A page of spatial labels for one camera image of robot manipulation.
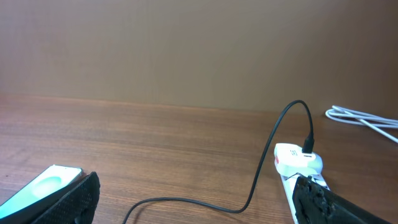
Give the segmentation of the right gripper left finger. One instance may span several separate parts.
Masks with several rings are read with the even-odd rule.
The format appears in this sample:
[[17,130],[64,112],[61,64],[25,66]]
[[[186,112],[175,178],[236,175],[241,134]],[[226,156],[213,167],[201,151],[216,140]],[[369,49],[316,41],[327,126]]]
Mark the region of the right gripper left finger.
[[92,224],[99,199],[100,180],[96,172],[91,172],[1,218],[1,224]]

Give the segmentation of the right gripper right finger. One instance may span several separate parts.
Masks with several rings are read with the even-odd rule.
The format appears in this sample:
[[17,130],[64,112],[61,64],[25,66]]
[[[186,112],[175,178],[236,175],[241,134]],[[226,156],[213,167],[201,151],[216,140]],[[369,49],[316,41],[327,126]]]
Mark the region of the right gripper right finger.
[[389,224],[303,175],[295,183],[292,201],[299,224]]

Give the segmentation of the turquoise screen smartphone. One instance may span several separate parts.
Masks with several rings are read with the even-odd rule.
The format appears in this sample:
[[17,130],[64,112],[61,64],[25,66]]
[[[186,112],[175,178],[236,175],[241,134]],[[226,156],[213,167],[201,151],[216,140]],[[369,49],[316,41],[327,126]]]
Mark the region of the turquoise screen smartphone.
[[52,165],[1,205],[1,218],[32,205],[81,177],[83,169]]

